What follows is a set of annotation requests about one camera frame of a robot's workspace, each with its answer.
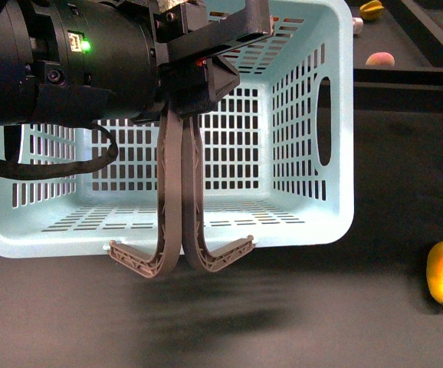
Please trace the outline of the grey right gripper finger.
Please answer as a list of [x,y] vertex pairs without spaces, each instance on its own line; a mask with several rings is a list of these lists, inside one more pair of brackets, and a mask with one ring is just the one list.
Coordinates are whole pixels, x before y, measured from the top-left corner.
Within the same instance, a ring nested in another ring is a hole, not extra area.
[[209,251],[204,235],[204,159],[197,115],[182,127],[182,250],[198,271],[218,272],[254,249],[249,235]]

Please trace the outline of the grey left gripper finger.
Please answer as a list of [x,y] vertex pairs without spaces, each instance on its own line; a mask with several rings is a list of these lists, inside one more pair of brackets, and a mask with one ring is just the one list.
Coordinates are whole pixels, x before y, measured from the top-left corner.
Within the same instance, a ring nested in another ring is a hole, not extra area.
[[108,255],[145,278],[168,274],[179,260],[182,245],[182,127],[172,109],[162,112],[157,142],[157,220],[155,253],[130,245],[110,242]]

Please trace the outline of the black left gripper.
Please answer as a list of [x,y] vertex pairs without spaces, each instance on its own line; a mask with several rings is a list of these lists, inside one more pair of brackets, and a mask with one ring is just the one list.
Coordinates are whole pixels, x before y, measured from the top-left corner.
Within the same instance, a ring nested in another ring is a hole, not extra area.
[[246,1],[243,9],[208,21],[204,2],[186,2],[165,12],[149,2],[158,86],[144,112],[146,122],[169,108],[181,118],[207,113],[240,83],[238,70],[222,55],[274,33],[267,1]]

